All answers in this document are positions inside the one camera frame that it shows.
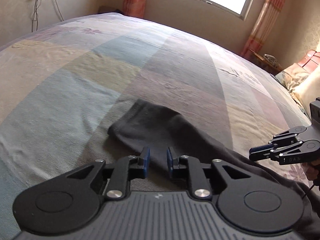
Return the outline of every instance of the beige pillow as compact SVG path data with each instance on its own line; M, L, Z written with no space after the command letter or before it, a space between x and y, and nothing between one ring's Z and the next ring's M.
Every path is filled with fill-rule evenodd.
M283 85L289 92L300 85L310 74L300 67L297 63L294 63L290 67L284 69L276 75L276 79L281 85Z
M302 103L311 119L310 103L320 97L320 67L318 66L300 85L294 88L293 94Z

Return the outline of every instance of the metal screw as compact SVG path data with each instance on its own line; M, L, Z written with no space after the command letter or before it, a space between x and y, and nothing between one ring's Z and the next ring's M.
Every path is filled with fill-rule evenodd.
M109 190L107 192L107 196L111 198L119 198L122 196L122 192L120 190Z
M196 195L197 197L208 197L208 196L210 196L210 191L207 190L207 189L203 189L203 188L197 189L197 190L195 191L195 195Z

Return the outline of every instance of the black cloth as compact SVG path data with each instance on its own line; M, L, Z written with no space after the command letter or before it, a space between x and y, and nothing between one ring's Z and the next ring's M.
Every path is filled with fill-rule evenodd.
M225 148L220 142L191 125L178 112L142 99L109 128L108 134L137 153L140 153L144 146L149 146L150 169L155 169L161 174L167 173L166 150L172 146L178 155L194 156L202 163L210 163L215 158L225 160L289 187L300 196L309 189L303 183L286 179ZM306 239L320 239L320 198L314 192L310 192L303 199L303 204L304 213L295 230Z

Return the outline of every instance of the gray gripper base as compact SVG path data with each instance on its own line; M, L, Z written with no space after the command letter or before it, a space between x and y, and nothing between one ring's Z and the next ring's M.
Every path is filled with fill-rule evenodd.
M131 192L107 202L85 228L62 236L21 232L15 240L301 240L294 232L253 236L224 222L209 202L191 199L186 191Z

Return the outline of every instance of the bedsheet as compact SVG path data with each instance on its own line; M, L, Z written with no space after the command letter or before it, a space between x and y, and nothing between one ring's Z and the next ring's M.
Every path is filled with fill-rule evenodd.
M19 231L11 208L22 190L119 157L107 130L137 98L180 112L245 156L310 125L268 73L191 34L115 13L50 26L0 48L0 238ZM260 163L308 184L300 165Z

